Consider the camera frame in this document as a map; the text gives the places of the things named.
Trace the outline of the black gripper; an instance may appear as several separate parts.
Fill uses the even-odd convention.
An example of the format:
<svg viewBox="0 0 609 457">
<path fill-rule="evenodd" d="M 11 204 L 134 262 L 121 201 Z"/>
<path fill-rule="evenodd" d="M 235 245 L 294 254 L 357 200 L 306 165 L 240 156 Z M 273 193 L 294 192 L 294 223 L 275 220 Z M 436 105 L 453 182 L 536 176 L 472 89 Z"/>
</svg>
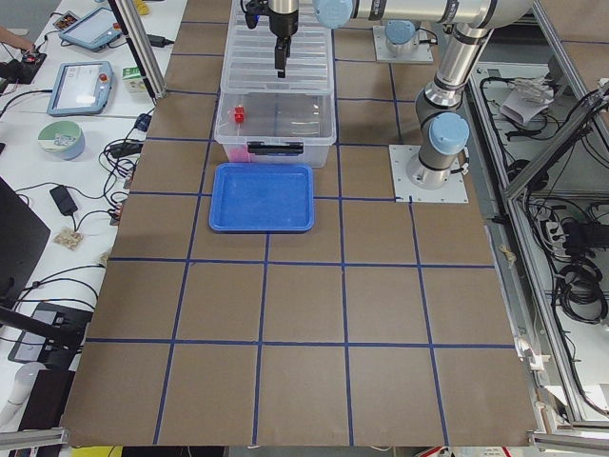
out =
<svg viewBox="0 0 609 457">
<path fill-rule="evenodd" d="M 285 78 L 285 67 L 290 55 L 291 37 L 299 26 L 298 0 L 269 0 L 269 27 L 278 37 L 274 49 L 277 76 Z"/>
</svg>

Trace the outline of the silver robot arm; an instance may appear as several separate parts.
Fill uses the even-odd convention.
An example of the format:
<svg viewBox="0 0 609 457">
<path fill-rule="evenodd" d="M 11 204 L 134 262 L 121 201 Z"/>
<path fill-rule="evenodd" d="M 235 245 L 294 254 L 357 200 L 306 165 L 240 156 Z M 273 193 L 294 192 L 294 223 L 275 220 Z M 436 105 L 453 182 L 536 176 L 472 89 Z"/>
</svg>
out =
<svg viewBox="0 0 609 457">
<path fill-rule="evenodd" d="M 420 44 L 421 21 L 388 20 L 384 24 L 387 47 L 395 52 L 414 49 Z"/>
<path fill-rule="evenodd" d="M 440 189 L 469 138 L 469 127 L 456 113 L 462 91 L 493 30 L 508 26 L 531 8 L 530 1 L 314 1 L 317 21 L 335 30 L 354 18 L 406 19 L 451 25 L 440 65 L 420 92 L 416 112 L 422 131 L 418 155 L 406 167 L 421 189 Z"/>
</svg>

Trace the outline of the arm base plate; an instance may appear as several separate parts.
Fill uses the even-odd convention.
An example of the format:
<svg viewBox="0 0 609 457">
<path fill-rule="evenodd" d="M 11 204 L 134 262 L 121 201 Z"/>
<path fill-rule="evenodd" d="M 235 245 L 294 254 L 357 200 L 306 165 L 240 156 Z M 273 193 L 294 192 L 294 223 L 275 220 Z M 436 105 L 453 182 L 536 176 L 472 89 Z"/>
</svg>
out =
<svg viewBox="0 0 609 457">
<path fill-rule="evenodd" d="M 393 44 L 385 34 L 385 26 L 373 27 L 376 60 L 383 63 L 431 65 L 434 61 L 432 47 L 424 43 L 428 39 L 425 31 L 417 34 L 405 44 Z"/>
<path fill-rule="evenodd" d="M 400 203 L 468 204 L 464 171 L 457 156 L 449 169 L 427 169 L 417 145 L 390 145 L 395 200 Z"/>
</svg>

